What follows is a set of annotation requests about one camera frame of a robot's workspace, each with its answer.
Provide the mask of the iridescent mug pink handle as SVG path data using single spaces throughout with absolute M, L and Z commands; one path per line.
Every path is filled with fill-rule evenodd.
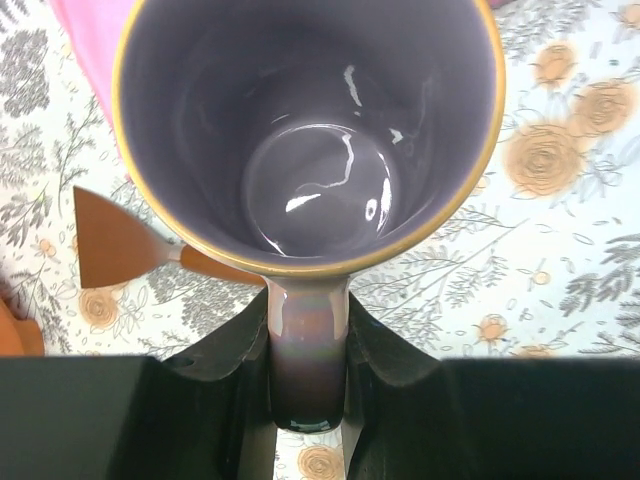
M 349 284 L 433 234 L 499 135 L 505 58 L 484 1 L 138 1 L 112 121 L 147 203 L 264 278 L 271 408 L 343 414 Z

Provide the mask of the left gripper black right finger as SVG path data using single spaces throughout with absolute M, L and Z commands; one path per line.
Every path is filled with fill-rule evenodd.
M 639 364 L 435 359 L 352 300 L 350 479 L 635 479 Z

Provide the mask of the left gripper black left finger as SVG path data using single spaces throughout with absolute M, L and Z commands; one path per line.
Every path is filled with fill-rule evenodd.
M 165 359 L 3 356 L 5 479 L 269 479 L 265 293 Z

